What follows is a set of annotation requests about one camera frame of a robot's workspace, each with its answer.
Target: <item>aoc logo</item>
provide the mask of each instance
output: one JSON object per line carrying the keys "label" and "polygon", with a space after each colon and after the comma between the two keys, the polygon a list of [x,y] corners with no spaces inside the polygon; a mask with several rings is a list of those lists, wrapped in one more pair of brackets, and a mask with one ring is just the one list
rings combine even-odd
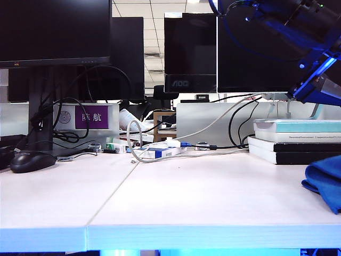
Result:
{"label": "aoc logo", "polygon": [[190,86],[190,82],[187,80],[174,81],[172,84],[172,87],[189,87],[189,86]]}

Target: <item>blue light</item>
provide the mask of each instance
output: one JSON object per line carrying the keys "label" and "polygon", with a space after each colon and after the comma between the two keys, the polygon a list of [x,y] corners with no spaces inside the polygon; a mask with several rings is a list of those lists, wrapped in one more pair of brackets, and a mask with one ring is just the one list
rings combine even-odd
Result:
{"label": "blue light", "polygon": [[100,256],[140,256],[139,250],[101,250]]}
{"label": "blue light", "polygon": [[294,96],[298,95],[301,90],[304,89],[304,87],[311,82],[311,80],[315,79],[316,77],[321,76],[328,68],[330,68],[337,59],[329,57],[310,77],[307,81],[305,81],[304,84],[300,88],[297,89]]}
{"label": "blue light", "polygon": [[300,249],[185,249],[161,250],[160,256],[298,256]]}

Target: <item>blue cloth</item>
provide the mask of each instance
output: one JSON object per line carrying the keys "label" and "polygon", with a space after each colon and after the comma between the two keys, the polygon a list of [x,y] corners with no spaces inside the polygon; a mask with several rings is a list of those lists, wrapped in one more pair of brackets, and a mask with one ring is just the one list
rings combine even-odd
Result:
{"label": "blue cloth", "polygon": [[333,213],[341,213],[341,156],[312,163],[305,176],[303,187],[319,193]]}

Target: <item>stack of books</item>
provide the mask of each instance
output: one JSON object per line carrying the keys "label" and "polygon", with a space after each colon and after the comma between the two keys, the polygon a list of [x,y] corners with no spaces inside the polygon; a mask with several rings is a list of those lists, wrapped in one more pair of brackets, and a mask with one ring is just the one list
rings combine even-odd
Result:
{"label": "stack of books", "polygon": [[249,150],[273,164],[310,164],[341,155],[339,120],[255,120]]}

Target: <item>white desk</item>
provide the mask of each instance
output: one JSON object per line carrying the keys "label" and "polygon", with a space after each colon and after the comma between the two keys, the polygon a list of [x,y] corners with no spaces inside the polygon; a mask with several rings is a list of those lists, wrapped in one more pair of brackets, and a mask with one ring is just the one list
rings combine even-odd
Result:
{"label": "white desk", "polygon": [[0,174],[0,252],[84,251],[87,225],[136,165],[130,155],[81,156]]}
{"label": "white desk", "polygon": [[243,153],[131,164],[84,156],[0,174],[0,251],[341,247],[305,166]]}
{"label": "white desk", "polygon": [[249,154],[140,164],[88,228],[88,249],[341,247],[341,215],[305,166]]}

